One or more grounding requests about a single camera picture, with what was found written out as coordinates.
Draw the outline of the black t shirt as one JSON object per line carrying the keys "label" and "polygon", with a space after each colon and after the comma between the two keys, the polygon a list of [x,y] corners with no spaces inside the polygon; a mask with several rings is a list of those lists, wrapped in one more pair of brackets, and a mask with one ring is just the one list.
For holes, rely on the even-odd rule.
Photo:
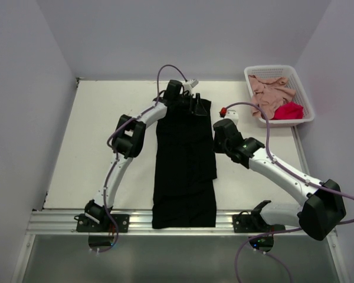
{"label": "black t shirt", "polygon": [[168,110],[156,137],[152,227],[214,227],[217,166],[210,115]]}

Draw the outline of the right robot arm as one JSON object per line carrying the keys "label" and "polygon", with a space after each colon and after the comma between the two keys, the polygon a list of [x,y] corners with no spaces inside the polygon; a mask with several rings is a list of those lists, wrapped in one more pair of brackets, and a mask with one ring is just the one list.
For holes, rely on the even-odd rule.
{"label": "right robot arm", "polygon": [[322,182],[267,153],[262,142],[243,138],[230,119],[213,125],[214,151],[228,156],[234,163],[251,169],[282,188],[297,202],[295,205],[264,200],[237,222],[256,232],[271,231],[276,225],[302,229],[321,241],[346,215],[340,186],[332,179]]}

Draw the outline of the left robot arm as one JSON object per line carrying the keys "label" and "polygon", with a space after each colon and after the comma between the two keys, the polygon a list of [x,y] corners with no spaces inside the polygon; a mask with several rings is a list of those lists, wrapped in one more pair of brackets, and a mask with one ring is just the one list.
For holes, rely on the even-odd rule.
{"label": "left robot arm", "polygon": [[195,116],[207,116],[200,94],[192,92],[197,85],[196,79],[185,82],[170,80],[166,89],[158,93],[146,110],[134,117],[124,114],[119,118],[114,133],[107,141],[113,155],[106,178],[95,197],[86,204],[84,212],[75,217],[77,232],[120,230],[118,228],[120,222],[115,220],[110,212],[127,168],[142,151],[147,128],[164,118],[167,111],[172,108],[181,108]]}

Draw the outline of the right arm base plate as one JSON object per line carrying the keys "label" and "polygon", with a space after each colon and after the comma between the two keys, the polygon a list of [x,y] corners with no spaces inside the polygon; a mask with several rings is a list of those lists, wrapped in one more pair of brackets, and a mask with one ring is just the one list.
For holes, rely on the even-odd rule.
{"label": "right arm base plate", "polygon": [[284,225],[269,225],[262,217],[247,213],[232,215],[232,225],[235,233],[266,233],[286,230]]}

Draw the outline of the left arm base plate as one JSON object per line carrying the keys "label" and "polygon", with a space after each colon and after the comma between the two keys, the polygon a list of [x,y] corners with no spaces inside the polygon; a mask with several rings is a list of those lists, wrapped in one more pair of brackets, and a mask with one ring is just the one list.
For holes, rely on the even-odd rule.
{"label": "left arm base plate", "polygon": [[[127,233],[129,228],[129,215],[127,214],[111,214],[112,218],[118,225],[119,233]],[[84,214],[79,214],[74,217],[77,221],[77,232],[84,233],[101,233],[101,232],[116,232],[113,222],[107,217],[104,217],[103,224],[96,223],[89,219]]]}

